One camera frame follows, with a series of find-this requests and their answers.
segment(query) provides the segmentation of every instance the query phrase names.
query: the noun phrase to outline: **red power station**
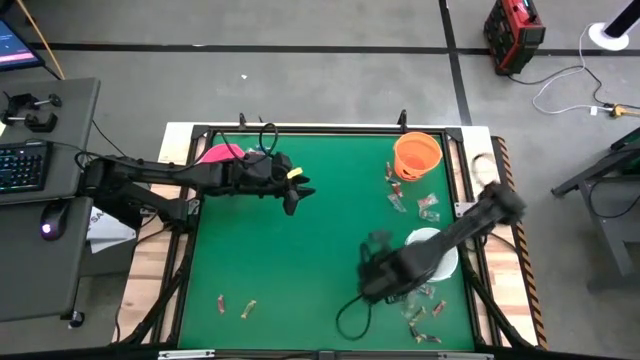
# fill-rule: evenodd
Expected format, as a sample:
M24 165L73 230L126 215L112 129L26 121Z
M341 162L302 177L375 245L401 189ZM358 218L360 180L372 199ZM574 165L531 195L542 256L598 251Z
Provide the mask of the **red power station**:
M484 23L496 74L519 74L544 40L532 0L497 0Z

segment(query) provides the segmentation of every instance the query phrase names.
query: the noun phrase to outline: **white stand base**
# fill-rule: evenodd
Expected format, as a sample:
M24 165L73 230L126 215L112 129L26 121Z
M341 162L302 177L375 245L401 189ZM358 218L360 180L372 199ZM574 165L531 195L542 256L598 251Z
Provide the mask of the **white stand base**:
M619 51L629 46L629 35L624 34L619 38L612 38L604 33L605 23L596 23L589 28L589 37L596 45L603 49Z

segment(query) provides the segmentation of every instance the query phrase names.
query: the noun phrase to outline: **green table surface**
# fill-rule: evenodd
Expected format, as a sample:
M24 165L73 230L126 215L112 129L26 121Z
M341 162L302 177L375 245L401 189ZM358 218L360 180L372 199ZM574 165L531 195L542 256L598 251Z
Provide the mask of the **green table surface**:
M256 148L257 137L228 136ZM343 339L335 328L337 311L357 293L360 243L378 229L404 244L421 227L444 228L453 221L444 161L415 183L403 183L406 213L387 195L385 163L393 163L397 136L280 135L277 150L312 179L316 194L286 216L282 200L249 196L205 198L179 339L181 349L297 350L471 350L470 314L460 267L434 283L435 296L417 298L429 315L417 326L437 343L416 343L403 304L373 307L371 327L359 341ZM265 144L271 138L265 136ZM435 193L440 213L432 223L418 216L417 200ZM217 308L224 295L224 314ZM257 304L241 319L250 300ZM447 306L437 317L440 300ZM366 305L357 302L342 317L349 334L366 323Z

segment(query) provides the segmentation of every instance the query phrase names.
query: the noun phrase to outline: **white bowl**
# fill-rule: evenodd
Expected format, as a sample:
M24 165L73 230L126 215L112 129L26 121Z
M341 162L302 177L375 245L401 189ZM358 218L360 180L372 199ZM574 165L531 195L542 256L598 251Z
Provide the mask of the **white bowl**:
M435 234L439 233L440 230L435 228L422 228L418 230L414 230L407 236L407 240L404 242L405 245L409 245L414 241L428 241ZM433 274L431 279L427 282L437 282L446 280L453 275L453 272L458 267L458 249L453 248L447 251L442 260L440 261L440 265L436 269L436 272Z

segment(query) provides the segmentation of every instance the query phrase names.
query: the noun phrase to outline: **wooden board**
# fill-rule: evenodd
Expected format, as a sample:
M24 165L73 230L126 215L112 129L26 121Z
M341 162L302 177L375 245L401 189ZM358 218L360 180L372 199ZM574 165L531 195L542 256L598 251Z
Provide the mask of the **wooden board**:
M167 124L160 149L159 161L185 164L189 150L191 130L195 124L196 123ZM462 127L462 131L467 156L466 161L469 168L471 168L472 159L477 154L493 154L488 128ZM453 145L450 150L452 152L452 158L454 159L453 167L456 176L456 188L459 192L458 197L464 199L460 164L457 161L458 153ZM478 161L476 165L476 173L482 182L486 183L498 179L497 167L494 162L483 160ZM179 188L172 186L153 186L152 190L167 198L175 198L179 195ZM482 191L482 186L477 182L473 182L473 191L474 195L479 194ZM144 228L140 237L142 238L146 234L151 234L160 229L160 227L160 222L156 221ZM513 233L510 227L499 226L494 229L493 232L509 242L514 243ZM186 239L183 237L180 241L180 251L176 259L176 267L182 259L185 242ZM155 302L160 291L168 246L169 234L162 233L150 238L137 247L119 315L122 338L131 333ZM532 344L538 344L539 341L530 312L527 290L520 271L518 255L510 247L491 237L485 246L485 253L494 299L522 337ZM484 305L477 297L476 303L481 321L482 335L487 343L491 343ZM168 336L171 327L173 309L174 301L172 300L167 308L167 316L163 324L161 336L163 340ZM503 345L508 346L506 339L503 339Z

